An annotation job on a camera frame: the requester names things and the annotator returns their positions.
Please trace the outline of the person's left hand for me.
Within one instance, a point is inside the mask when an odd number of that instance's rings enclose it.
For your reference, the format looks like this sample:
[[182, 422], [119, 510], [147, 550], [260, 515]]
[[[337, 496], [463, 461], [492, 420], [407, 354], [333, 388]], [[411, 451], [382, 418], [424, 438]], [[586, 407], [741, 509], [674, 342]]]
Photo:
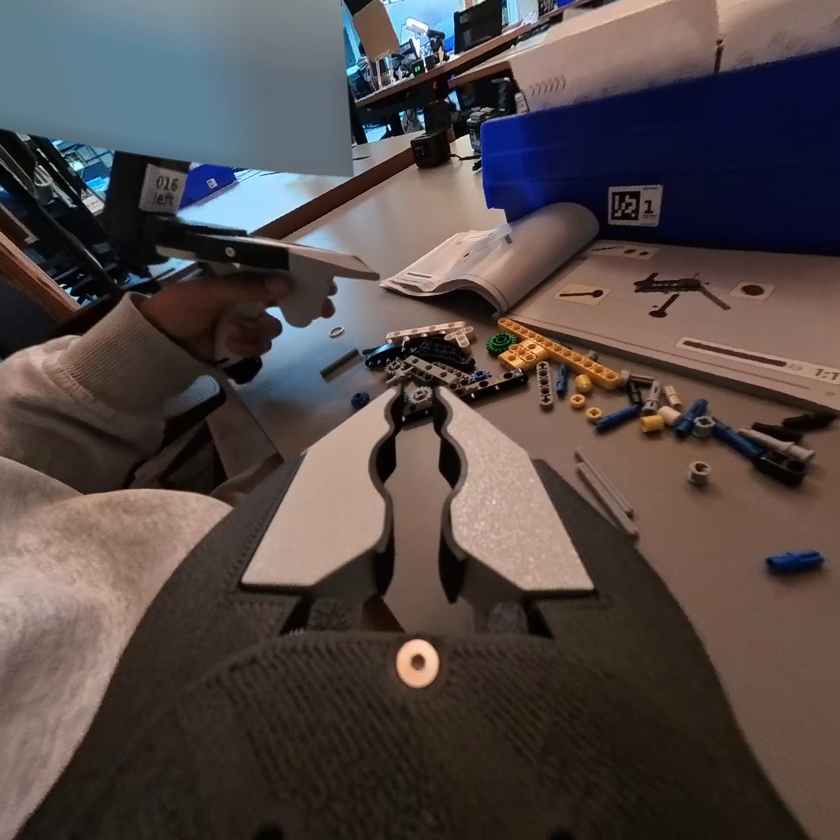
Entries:
[[266, 314], [290, 291], [283, 276], [247, 272], [184, 280], [140, 299], [140, 314], [172, 342], [203, 362], [217, 360], [216, 338], [239, 359], [267, 354], [281, 333]]

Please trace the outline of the yellow lego beam assembly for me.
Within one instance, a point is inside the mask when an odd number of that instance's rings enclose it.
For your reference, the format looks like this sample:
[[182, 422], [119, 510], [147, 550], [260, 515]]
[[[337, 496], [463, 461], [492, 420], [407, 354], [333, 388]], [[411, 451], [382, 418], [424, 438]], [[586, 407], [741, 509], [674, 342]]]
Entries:
[[509, 370], [531, 371], [542, 361], [565, 364], [575, 375], [586, 376], [593, 386], [614, 391], [628, 383], [629, 375], [605, 367], [599, 361], [549, 339], [512, 321], [499, 318], [499, 330], [516, 338], [507, 350], [498, 354], [498, 361]]

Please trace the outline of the black monitor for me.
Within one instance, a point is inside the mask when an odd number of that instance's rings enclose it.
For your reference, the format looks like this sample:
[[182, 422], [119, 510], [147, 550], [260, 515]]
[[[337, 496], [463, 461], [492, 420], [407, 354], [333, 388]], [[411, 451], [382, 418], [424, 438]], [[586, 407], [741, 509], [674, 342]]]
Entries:
[[461, 2], [453, 12], [454, 52], [461, 54], [520, 24], [518, 2]]

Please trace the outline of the person's left forearm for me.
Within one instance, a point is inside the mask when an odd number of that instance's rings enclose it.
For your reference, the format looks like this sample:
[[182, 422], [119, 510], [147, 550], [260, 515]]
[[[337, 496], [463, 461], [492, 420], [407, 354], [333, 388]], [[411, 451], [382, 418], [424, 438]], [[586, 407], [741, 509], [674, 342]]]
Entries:
[[82, 495], [121, 490], [161, 445], [165, 406], [209, 372], [128, 295], [80, 337], [19, 351], [1, 368], [2, 492], [33, 480]]

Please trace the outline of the pile of small lego pins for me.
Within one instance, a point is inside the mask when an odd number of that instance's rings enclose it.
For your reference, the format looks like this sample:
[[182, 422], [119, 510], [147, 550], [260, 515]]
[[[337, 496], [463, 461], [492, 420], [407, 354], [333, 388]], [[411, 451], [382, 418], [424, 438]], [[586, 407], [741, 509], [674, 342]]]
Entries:
[[813, 465], [816, 453], [804, 445], [804, 436], [838, 423], [838, 411], [823, 408], [788, 416], [778, 423], [755, 422], [750, 427], [735, 428], [710, 414], [707, 399], [684, 404], [672, 385], [639, 375], [630, 375], [619, 383], [627, 405], [604, 413], [598, 406], [587, 405], [585, 377], [575, 379], [569, 405], [584, 411], [597, 434], [636, 424], [642, 434], [649, 436], [669, 432], [678, 440], [714, 440], [785, 487], [800, 487]]

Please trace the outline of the white arrow-print paper bag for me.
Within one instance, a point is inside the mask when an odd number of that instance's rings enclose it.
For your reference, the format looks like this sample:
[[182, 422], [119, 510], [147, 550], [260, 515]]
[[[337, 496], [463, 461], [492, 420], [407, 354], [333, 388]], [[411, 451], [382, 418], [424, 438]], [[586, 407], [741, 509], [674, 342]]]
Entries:
[[623, 1], [508, 61], [529, 111], [838, 47], [838, 1]]

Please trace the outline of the lego instruction booklet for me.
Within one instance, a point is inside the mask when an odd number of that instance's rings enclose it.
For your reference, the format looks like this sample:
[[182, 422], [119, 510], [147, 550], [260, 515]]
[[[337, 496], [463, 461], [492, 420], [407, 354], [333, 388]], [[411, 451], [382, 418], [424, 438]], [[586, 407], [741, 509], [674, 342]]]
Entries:
[[473, 291], [551, 338], [838, 412], [837, 257], [648, 245], [558, 203], [455, 234], [381, 287]]

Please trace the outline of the blue lego pin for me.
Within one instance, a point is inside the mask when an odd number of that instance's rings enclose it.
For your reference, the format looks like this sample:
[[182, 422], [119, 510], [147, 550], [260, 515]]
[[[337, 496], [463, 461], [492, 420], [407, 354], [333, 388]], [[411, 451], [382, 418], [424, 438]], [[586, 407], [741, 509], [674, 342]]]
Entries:
[[815, 550], [796, 550], [768, 556], [764, 562], [772, 574], [792, 575], [820, 570], [825, 558]]

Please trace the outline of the heap of grey lego beams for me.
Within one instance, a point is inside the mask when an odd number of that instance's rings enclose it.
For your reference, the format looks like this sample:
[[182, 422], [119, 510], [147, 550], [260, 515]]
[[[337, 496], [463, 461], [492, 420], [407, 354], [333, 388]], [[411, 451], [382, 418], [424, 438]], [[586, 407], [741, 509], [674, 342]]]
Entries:
[[386, 334], [385, 341], [362, 351], [369, 370], [383, 370], [389, 364], [405, 362], [409, 356], [427, 364], [447, 366], [470, 376], [476, 369], [472, 344], [474, 330], [465, 321], [441, 322]]

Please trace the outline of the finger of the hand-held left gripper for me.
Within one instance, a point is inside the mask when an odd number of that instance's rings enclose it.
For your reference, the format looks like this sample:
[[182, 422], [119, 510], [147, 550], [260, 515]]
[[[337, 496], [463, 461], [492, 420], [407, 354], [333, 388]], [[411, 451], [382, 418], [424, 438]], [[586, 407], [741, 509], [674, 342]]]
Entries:
[[362, 259], [341, 251], [308, 245], [287, 244], [288, 272], [295, 278], [313, 281], [314, 277], [354, 280], [379, 280], [380, 274]]

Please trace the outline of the black battery charger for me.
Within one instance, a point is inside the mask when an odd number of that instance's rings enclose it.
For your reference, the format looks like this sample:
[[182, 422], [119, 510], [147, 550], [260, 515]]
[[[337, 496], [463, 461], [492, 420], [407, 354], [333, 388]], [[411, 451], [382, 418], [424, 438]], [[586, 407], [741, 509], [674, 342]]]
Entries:
[[410, 139], [414, 163], [418, 169], [444, 165], [451, 155], [452, 105], [446, 98], [429, 102], [423, 109], [424, 131]]

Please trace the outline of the small blue storage bin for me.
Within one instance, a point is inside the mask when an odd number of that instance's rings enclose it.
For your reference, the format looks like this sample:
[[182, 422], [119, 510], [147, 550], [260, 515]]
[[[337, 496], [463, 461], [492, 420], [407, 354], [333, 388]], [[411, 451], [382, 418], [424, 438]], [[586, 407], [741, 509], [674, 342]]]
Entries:
[[200, 203], [236, 183], [236, 173], [233, 167], [191, 163], [185, 177], [180, 209]]

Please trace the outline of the blue plastic bin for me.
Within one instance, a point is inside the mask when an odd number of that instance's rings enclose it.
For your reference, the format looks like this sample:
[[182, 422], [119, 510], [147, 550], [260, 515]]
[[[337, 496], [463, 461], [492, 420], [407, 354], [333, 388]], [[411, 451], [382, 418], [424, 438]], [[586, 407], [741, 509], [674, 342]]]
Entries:
[[839, 253], [838, 49], [488, 121], [486, 204], [576, 203], [609, 238]]

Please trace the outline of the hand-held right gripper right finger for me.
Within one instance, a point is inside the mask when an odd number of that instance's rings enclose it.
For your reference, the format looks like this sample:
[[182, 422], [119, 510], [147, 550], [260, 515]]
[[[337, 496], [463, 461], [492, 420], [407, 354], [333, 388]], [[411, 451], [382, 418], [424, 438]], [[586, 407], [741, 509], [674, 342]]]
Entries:
[[595, 585], [527, 451], [444, 388], [437, 468], [448, 484], [438, 574], [447, 600], [529, 603]]

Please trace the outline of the person's grey sweatshirt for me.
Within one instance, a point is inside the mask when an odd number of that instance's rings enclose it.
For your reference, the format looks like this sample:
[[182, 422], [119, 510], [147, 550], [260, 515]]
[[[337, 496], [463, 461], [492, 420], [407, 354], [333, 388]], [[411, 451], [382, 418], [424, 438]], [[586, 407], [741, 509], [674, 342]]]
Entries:
[[2, 838], [77, 751], [162, 585], [230, 510], [171, 490], [82, 495], [2, 459]]

